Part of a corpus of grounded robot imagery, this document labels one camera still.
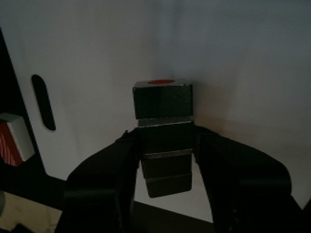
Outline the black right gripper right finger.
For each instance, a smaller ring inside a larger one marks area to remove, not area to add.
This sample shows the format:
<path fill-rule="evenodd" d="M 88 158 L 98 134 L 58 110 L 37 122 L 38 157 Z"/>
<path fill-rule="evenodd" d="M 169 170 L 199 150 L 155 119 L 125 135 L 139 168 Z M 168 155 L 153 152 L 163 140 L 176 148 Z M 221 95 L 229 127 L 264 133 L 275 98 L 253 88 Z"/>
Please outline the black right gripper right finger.
<path fill-rule="evenodd" d="M 207 128 L 195 132 L 215 233 L 311 233 L 311 201 L 297 205 L 285 166 Z"/>

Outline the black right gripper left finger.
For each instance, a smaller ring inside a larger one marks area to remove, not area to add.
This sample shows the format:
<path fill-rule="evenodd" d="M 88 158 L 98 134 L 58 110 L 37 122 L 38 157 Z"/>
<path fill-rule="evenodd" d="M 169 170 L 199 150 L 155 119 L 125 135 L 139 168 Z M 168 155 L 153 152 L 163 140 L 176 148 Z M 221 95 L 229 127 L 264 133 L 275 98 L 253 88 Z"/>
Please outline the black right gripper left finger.
<path fill-rule="evenodd" d="M 86 158 L 65 181 L 54 233 L 128 233 L 139 155 L 132 130 Z"/>

